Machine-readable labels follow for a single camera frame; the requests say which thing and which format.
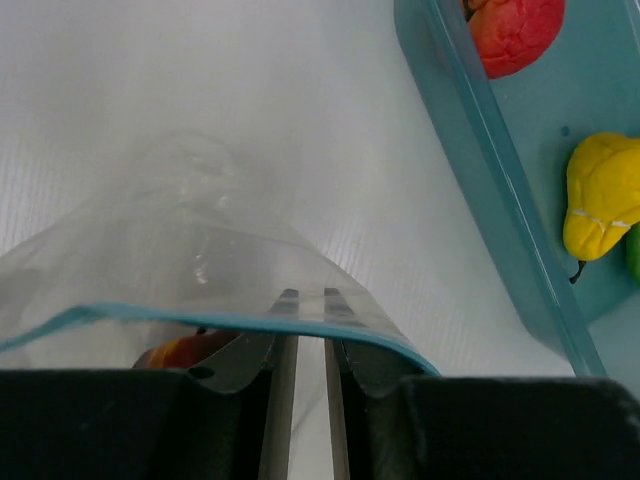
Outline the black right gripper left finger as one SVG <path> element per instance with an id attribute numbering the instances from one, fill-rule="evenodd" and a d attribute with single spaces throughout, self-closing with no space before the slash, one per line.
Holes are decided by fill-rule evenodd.
<path id="1" fill-rule="evenodd" d="M 2 477 L 286 478 L 297 339 L 198 327 L 239 336 L 188 369 L 3 372 Z"/>

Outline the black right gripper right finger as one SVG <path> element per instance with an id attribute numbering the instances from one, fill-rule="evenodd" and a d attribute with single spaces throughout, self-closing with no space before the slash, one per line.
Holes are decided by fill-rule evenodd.
<path id="1" fill-rule="evenodd" d="M 338 479 L 635 479 L 639 403 L 603 378 L 450 378 L 325 344 Z"/>

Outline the clear zip top bag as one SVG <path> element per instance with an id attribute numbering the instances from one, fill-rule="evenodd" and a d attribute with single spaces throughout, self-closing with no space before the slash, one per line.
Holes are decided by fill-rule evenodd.
<path id="1" fill-rule="evenodd" d="M 5 370 L 129 368 L 152 348 L 224 330 L 344 340 L 434 372 L 205 136 L 144 147 L 1 258 Z"/>

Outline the green fake cucumber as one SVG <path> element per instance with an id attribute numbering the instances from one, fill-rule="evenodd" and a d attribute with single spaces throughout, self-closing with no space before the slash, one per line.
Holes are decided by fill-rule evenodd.
<path id="1" fill-rule="evenodd" d="M 640 285 L 640 223 L 631 227 L 625 243 L 626 267 L 637 286 Z"/>

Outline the yellow fake pear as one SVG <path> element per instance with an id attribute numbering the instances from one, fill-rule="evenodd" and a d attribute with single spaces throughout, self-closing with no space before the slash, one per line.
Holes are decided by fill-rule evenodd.
<path id="1" fill-rule="evenodd" d="M 593 134 L 572 152 L 566 169 L 566 251 L 577 260 L 574 284 L 586 264 L 609 253 L 639 223 L 639 140 Z"/>

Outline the red fake apple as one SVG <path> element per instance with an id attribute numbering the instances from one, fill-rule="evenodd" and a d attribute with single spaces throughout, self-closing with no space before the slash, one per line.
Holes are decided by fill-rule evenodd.
<path id="1" fill-rule="evenodd" d="M 558 36 L 564 0 L 472 0 L 460 3 L 487 76 L 515 74 L 538 60 Z"/>

